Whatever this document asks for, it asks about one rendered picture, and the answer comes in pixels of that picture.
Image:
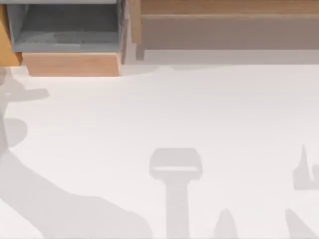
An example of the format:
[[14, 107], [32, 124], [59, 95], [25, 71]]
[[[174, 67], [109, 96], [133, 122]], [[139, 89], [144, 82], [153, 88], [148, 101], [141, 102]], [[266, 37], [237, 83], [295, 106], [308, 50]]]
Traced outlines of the wooden open shelf unit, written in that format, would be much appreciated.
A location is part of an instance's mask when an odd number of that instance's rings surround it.
[[319, 0], [128, 0], [137, 59], [146, 50], [319, 49]]

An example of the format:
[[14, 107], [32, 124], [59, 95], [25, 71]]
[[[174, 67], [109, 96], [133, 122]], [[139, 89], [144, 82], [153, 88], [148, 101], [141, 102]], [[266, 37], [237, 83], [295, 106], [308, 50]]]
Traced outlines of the pale wooden drawer front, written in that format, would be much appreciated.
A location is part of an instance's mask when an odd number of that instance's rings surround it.
[[26, 53], [22, 54], [34, 77], [114, 77], [121, 73], [121, 53]]

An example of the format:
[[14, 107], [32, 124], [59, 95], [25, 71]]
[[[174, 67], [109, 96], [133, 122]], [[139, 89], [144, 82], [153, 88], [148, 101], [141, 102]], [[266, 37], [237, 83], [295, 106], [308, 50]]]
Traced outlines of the open drawer grey pierced inside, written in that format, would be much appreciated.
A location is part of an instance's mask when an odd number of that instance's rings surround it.
[[126, 0], [0, 0], [13, 50], [120, 52]]

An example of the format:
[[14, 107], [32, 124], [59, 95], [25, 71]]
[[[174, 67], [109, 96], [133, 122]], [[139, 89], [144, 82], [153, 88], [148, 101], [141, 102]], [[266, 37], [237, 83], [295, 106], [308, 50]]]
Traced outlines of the wooden cupboard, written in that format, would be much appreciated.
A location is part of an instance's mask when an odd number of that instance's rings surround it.
[[22, 63], [22, 54], [14, 52], [5, 4], [0, 4], [0, 67], [15, 67]]

